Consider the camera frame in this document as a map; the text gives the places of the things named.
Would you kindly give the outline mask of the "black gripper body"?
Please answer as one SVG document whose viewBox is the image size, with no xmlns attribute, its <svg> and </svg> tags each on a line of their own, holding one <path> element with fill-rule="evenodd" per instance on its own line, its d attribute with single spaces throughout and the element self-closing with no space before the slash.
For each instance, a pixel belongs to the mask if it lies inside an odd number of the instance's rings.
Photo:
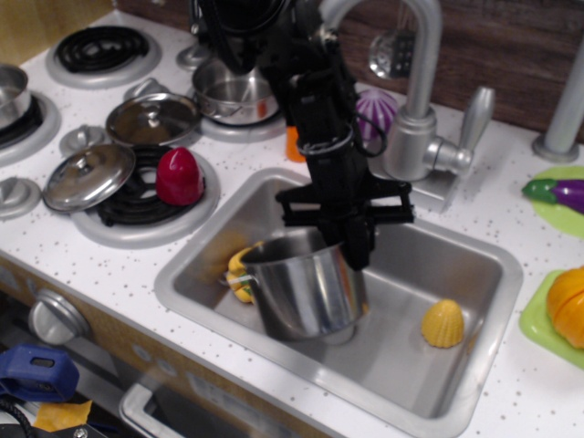
<svg viewBox="0 0 584 438">
<path fill-rule="evenodd" d="M 374 176 L 353 137 L 329 143 L 299 139 L 297 147 L 306 158 L 310 183 L 276 195 L 287 226 L 317 227 L 321 220 L 341 224 L 358 214 L 370 220 L 374 231 L 378 224 L 413 221 L 412 186 Z"/>
</svg>

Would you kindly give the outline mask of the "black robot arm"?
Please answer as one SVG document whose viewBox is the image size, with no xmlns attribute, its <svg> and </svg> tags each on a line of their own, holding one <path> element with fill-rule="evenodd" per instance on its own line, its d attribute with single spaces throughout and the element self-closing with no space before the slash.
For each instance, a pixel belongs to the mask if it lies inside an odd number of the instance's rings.
<svg viewBox="0 0 584 438">
<path fill-rule="evenodd" d="M 407 182 L 374 176 L 360 133 L 357 92 L 339 41 L 313 1 L 201 1 L 203 30 L 229 70 L 257 69 L 297 131 L 310 184 L 276 196 L 287 226 L 315 226 L 365 268 L 377 224 L 413 220 Z"/>
</svg>

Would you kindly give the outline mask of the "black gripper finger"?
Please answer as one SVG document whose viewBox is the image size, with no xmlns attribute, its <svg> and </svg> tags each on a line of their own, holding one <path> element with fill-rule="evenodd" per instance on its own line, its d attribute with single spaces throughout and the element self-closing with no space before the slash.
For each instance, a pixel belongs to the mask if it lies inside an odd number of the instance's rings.
<svg viewBox="0 0 584 438">
<path fill-rule="evenodd" d="M 321 220 L 317 225 L 324 242 L 328 245 L 342 245 L 346 241 L 344 229 L 341 224 L 330 220 Z"/>
<path fill-rule="evenodd" d="M 374 228 L 363 214 L 351 216 L 340 226 L 343 255 L 354 270 L 362 270 L 370 264 L 374 248 Z"/>
</svg>

